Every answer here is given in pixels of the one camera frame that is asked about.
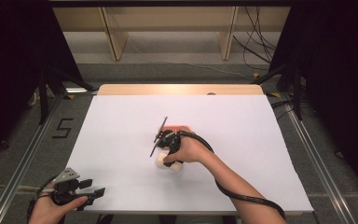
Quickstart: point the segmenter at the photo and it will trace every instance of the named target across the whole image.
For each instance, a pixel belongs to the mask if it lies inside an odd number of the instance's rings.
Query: floor
[[[265,33],[264,37],[276,45],[280,34]],[[103,83],[142,82],[170,83],[196,80],[199,83],[250,83],[255,76],[267,73],[269,64],[249,51],[243,54],[243,47],[233,41],[229,60],[223,61],[214,33],[130,33],[127,45],[119,62],[113,62],[104,33],[65,33],[74,58],[83,78],[89,84],[99,86]],[[235,34],[245,44],[247,34]],[[250,41],[247,46],[267,59],[264,48]],[[291,92],[281,92],[275,97],[275,84],[279,76],[264,83],[262,88],[271,94],[272,104],[289,99]],[[50,94],[50,104],[57,97]],[[43,132],[38,125],[39,107],[31,106],[25,111],[19,124],[7,139],[9,148],[0,150],[0,195],[21,163],[24,154],[33,143],[34,134],[42,133],[36,153],[25,167],[19,180],[19,188],[11,198],[11,204],[2,217],[2,223],[25,222],[28,202],[35,188],[46,179],[56,175],[66,164],[82,120],[87,114],[92,94],[75,94],[71,99],[61,99],[54,109],[49,126]],[[290,104],[277,106],[274,111],[282,129],[283,138],[292,158],[293,165],[304,185],[315,209],[314,213],[289,216],[288,223],[358,223],[358,180],[344,159],[334,153],[335,145],[317,113],[306,102],[301,103],[302,121],[296,120]],[[67,139],[51,140],[57,132],[62,118],[72,118],[71,136]],[[310,136],[309,148],[301,138],[301,127]],[[312,153],[320,156],[322,163],[316,163]],[[338,190],[331,193],[329,186]],[[348,213],[339,211],[336,198],[348,206]],[[65,223],[95,223],[98,214],[71,213]],[[179,217],[176,223],[220,223],[218,217]],[[116,216],[115,223],[156,223],[156,216]]]

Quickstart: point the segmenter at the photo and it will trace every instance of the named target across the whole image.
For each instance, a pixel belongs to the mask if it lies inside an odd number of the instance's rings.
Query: hand-mounted device
[[[180,148],[180,135],[179,135],[180,126],[164,126],[165,122],[167,121],[167,118],[168,117],[165,117],[164,121],[162,121],[161,127],[159,128],[158,133],[156,134],[156,138],[154,140],[154,143],[156,144],[153,147],[150,157],[152,157],[156,147],[167,148],[169,150],[168,154],[159,153],[156,160],[156,164],[158,166],[167,166],[174,171],[180,171],[182,170],[183,167],[182,161],[172,161],[172,162],[162,161],[164,157],[177,152]]]
[[[76,194],[77,189],[85,189],[92,185],[92,179],[79,181],[77,180],[79,177],[80,175],[75,170],[68,167],[59,175],[55,175],[46,181],[46,183],[36,192],[34,199],[30,201],[28,206],[28,220],[34,210],[36,201],[42,197],[51,197],[51,200],[55,204],[63,205],[76,198],[87,196],[88,199],[77,208],[77,211],[83,211],[84,207],[92,205],[95,199],[103,197],[105,188],[94,190],[92,193]],[[49,183],[54,184],[53,189],[46,188],[46,185]]]

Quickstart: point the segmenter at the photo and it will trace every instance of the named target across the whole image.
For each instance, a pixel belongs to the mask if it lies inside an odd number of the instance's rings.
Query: wooden cabinet
[[[290,7],[261,7],[263,32],[280,32]],[[54,8],[63,31],[105,32],[114,61],[120,60],[129,32],[216,32],[228,60],[234,32],[252,32],[256,7],[62,7]]]

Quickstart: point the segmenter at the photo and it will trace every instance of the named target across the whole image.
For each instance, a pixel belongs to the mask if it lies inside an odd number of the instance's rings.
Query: white table
[[[170,91],[162,93],[169,95],[148,91],[147,87],[159,90],[157,86],[165,86]],[[199,163],[185,163],[184,169],[176,173],[157,167],[155,159],[160,149],[149,158],[155,134],[167,116],[168,125],[190,126],[228,166],[286,213],[313,211],[265,95],[221,95],[213,88],[216,85],[210,89],[207,85],[157,86],[132,86],[148,95],[133,92],[94,96],[68,161],[68,166],[80,173],[80,179],[94,180],[92,189],[106,188],[105,195],[86,210],[115,214],[237,214],[230,199]],[[200,89],[218,94],[172,93],[181,87],[187,88],[184,93]],[[232,87],[246,89],[246,85]]]

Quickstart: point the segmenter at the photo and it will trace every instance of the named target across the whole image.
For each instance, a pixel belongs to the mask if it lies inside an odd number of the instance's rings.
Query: finger
[[[54,189],[54,185],[52,182],[48,183],[46,186],[45,186],[45,189]]]
[[[73,201],[65,204],[62,206],[62,210],[63,212],[66,214],[72,210],[74,210],[75,208],[78,208],[78,206],[82,205],[83,203],[85,203],[87,201],[88,197],[87,196],[83,196],[80,198],[76,198]]]
[[[168,156],[164,157],[163,161],[164,162],[176,161],[176,153],[173,153],[171,155],[168,155]]]

